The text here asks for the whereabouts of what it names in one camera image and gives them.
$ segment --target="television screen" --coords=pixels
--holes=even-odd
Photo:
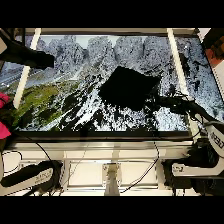
[[[31,40],[32,36],[27,36],[27,46]],[[190,94],[210,115],[223,120],[220,112],[223,101],[199,40],[180,37],[176,40]],[[13,112],[15,130],[138,133],[188,130],[185,117],[171,113],[168,108],[136,111],[105,103],[99,96],[100,88],[118,67],[161,77],[158,89],[162,96],[169,94],[171,87],[180,91],[167,37],[41,35],[37,50],[54,55],[55,66],[30,70],[20,107]],[[13,97],[22,69],[22,65],[4,64],[1,92]]]

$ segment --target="black square object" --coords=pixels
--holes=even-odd
[[[110,78],[101,86],[99,96],[105,103],[121,108],[129,107],[140,111],[160,77],[145,76],[132,69],[117,67]]]

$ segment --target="white strip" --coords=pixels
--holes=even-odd
[[[33,39],[32,39],[31,45],[30,45],[31,49],[36,50],[37,42],[39,40],[40,34],[41,34],[41,28],[36,28],[35,29],[35,34],[33,36]],[[16,109],[19,108],[20,101],[21,101],[22,95],[23,95],[23,91],[24,91],[24,88],[26,86],[26,81],[27,81],[27,78],[28,78],[29,71],[30,71],[30,67],[29,66],[24,66],[23,72],[22,72],[22,75],[21,75],[21,78],[20,78],[20,81],[19,81],[19,85],[18,85],[18,88],[17,88],[17,91],[16,91],[16,95],[15,95],[14,101],[13,101],[13,105]]]
[[[170,41],[170,46],[171,46],[171,51],[173,54],[173,58],[174,58],[174,64],[176,67],[176,71],[177,71],[177,76],[178,76],[178,80],[179,80],[179,84],[180,84],[180,91],[189,96],[189,92],[187,90],[187,84],[186,84],[186,80],[185,80],[185,76],[184,76],[184,71],[181,65],[181,61],[180,61],[180,57],[179,57],[179,52],[177,49],[177,45],[176,45],[176,41],[173,35],[173,29],[172,28],[167,28],[167,33],[168,33],[168,38]],[[198,129],[198,125],[195,121],[192,121],[190,119],[190,117],[188,116],[188,122],[189,122],[189,126],[192,132],[192,135],[196,135],[199,132]]]

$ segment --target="red cloth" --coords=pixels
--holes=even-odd
[[[4,105],[8,101],[9,101],[9,96],[0,92],[0,108],[4,107]],[[0,139],[6,138],[9,135],[11,135],[11,133],[9,132],[8,128],[2,122],[0,122]]]

